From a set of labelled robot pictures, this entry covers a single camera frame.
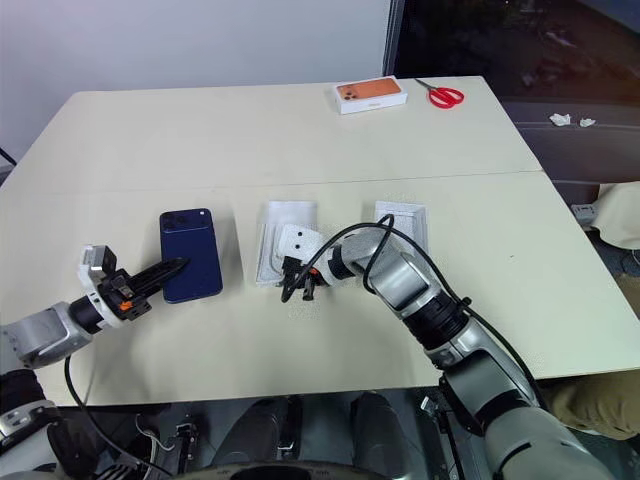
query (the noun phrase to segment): black cable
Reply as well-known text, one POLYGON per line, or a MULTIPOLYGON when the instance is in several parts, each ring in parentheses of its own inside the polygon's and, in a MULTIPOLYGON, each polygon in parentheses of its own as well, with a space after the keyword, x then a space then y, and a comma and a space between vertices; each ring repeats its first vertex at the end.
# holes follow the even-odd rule
MULTIPOLYGON (((470 316, 472 316, 476 320, 478 320, 478 323, 480 323, 485 329, 487 329, 489 331, 489 333, 491 333, 504 346, 504 348, 507 350, 507 352, 509 352, 509 354, 511 354, 511 356, 513 357, 515 362, 522 369, 522 372, 523 372, 525 378, 527 379, 527 381, 531 385, 533 393, 535 394, 536 400, 540 404, 540 407, 543 408, 544 410, 548 410, 547 402, 544 400, 544 397, 542 396, 542 392, 540 392, 540 389, 538 388, 538 384, 536 382, 536 379, 533 377, 533 374, 531 373, 531 370, 529 370, 529 367, 527 366, 525 361, 522 359, 522 357, 518 354, 516 349, 509 343, 509 341, 493 325, 491 325, 479 313, 477 313, 475 310, 473 310, 469 306, 469 304, 471 303, 471 300, 469 298, 461 299, 456 294, 456 292, 453 290, 453 288, 451 288, 451 286, 449 285, 449 282, 447 282, 447 279, 444 277, 444 275, 442 274, 440 269, 433 262, 433 260, 429 256, 429 254, 427 254, 427 252, 425 252, 420 245, 418 245, 408 235, 405 235, 401 231, 396 230, 395 228, 393 228, 393 227, 391 227, 389 225, 383 225, 381 223, 363 222, 363 223, 356 223, 354 225, 351 225, 350 227, 343 228, 342 230, 340 230, 333 237, 331 237, 329 240, 327 240, 327 242, 322 247, 320 247, 320 249, 315 253, 315 255, 313 257, 311 257, 311 259, 309 260, 309 263, 307 263, 307 265, 305 265, 305 267, 300 272, 300 275, 291 284, 291 286, 288 289, 286 287, 283 288, 282 296, 281 296, 282 302, 286 303, 286 302, 289 301, 289 299, 291 298, 291 296, 293 295, 295 290, 300 286, 300 284, 304 281, 304 278, 306 277, 306 275, 313 268, 313 265, 320 259, 320 257, 327 250, 329 250, 329 248, 331 248, 333 246, 334 243, 336 243, 338 240, 340 240, 340 238, 342 238, 347 233, 351 233, 354 230, 360 230, 362 228, 381 228, 381 229, 387 230, 388 232, 393 233, 394 235, 402 238, 405 242, 407 242, 409 245, 411 245, 414 248, 414 250, 416 252, 418 252, 418 254, 424 259, 424 261, 427 262, 429 267, 431 267, 431 270, 433 271, 434 275, 436 276, 436 278, 440 282, 440 285, 442 285, 442 288, 445 289, 445 291, 459 305, 459 307, 462 310, 466 311, 470 316)), ((372 267, 372 262, 371 261, 369 262, 369 264, 367 264, 367 268, 370 270, 369 267, 372 267)))
POLYGON ((13 165, 14 167, 17 166, 17 162, 13 159, 13 157, 11 155, 9 155, 7 152, 5 152, 2 147, 0 147, 0 156, 4 157, 4 159, 9 162, 11 165, 13 165))
POLYGON ((160 473, 165 474, 168 477, 172 477, 173 475, 171 473, 169 473, 167 470, 165 470, 164 468, 160 467, 159 465, 156 465, 155 463, 147 462, 146 460, 143 460, 143 459, 141 459, 139 457, 136 457, 134 454, 127 452, 124 448, 122 448, 118 444, 116 444, 111 439, 111 437, 109 437, 109 435, 107 435, 105 433, 104 430, 102 430, 102 427, 100 427, 100 425, 98 425, 98 422, 96 421, 95 418, 93 418, 93 415, 91 415, 91 412, 89 412, 89 409, 82 402, 82 400, 78 396, 78 393, 76 392, 76 389, 73 387, 73 382, 71 381, 71 372, 70 372, 70 368, 69 368, 70 365, 71 365, 71 355, 69 355, 67 358, 64 359, 64 379, 67 382, 67 388, 69 389, 69 393, 71 393, 71 396, 73 397, 73 400, 76 402, 76 404, 78 405, 78 407, 80 408, 82 413, 84 413, 87 416, 87 419, 89 420, 89 422, 91 423, 93 428, 95 428, 96 432, 98 432, 98 435, 100 435, 100 437, 102 437, 102 439, 105 442, 107 442, 108 445, 110 445, 111 447, 113 447, 114 449, 119 451, 121 454, 127 455, 128 457, 131 457, 136 462, 141 463, 142 465, 146 466, 147 468, 153 468, 153 469, 159 471, 160 473))
POLYGON ((373 268, 373 265, 376 263, 376 260, 378 260, 378 257, 382 253, 382 249, 389 241, 389 237, 391 236, 391 233, 392 233, 390 229, 393 228, 393 224, 396 221, 393 214, 388 213, 384 217, 382 217, 380 220, 378 220, 378 224, 384 225, 384 222, 387 220, 389 220, 389 223, 387 224, 387 227, 389 228, 386 230, 386 232, 384 232, 384 235, 382 236, 382 240, 380 240, 380 243, 376 247, 376 251, 373 252, 373 255, 371 256, 371 260, 369 260, 369 263, 367 263, 367 267, 364 269, 364 275, 362 276, 362 286, 367 292, 373 295, 377 295, 377 293, 373 289, 373 287, 369 284, 369 275, 371 274, 371 269, 373 268))

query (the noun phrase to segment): white wall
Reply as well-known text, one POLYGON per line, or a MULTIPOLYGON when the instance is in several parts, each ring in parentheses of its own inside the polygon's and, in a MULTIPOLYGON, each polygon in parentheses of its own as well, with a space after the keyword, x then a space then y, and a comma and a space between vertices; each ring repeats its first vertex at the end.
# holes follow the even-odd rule
POLYGON ((82 90, 382 72, 390 0, 0 0, 0 146, 20 159, 82 90))

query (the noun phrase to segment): orange phone box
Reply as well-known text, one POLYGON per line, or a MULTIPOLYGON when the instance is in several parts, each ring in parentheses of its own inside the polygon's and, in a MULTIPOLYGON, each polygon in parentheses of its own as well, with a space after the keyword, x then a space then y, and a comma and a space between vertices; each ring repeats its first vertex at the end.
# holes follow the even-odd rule
POLYGON ((407 103, 407 92, 393 75, 333 87, 341 114, 366 112, 407 103))

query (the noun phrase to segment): scissors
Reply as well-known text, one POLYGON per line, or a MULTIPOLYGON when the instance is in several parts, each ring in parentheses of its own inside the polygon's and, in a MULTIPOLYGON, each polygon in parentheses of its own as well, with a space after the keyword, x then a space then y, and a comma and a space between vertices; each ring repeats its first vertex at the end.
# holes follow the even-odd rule
POLYGON ((464 94, 460 90, 449 87, 434 87, 420 79, 415 79, 420 85, 427 87, 427 98, 438 108, 452 108, 462 103, 464 94))

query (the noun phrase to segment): person's leg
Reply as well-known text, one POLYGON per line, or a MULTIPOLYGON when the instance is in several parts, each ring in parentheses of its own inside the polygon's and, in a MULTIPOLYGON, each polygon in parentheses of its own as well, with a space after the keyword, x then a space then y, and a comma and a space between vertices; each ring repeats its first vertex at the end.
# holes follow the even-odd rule
POLYGON ((566 379, 546 397, 551 413, 569 427, 616 440, 640 434, 640 370, 566 379))

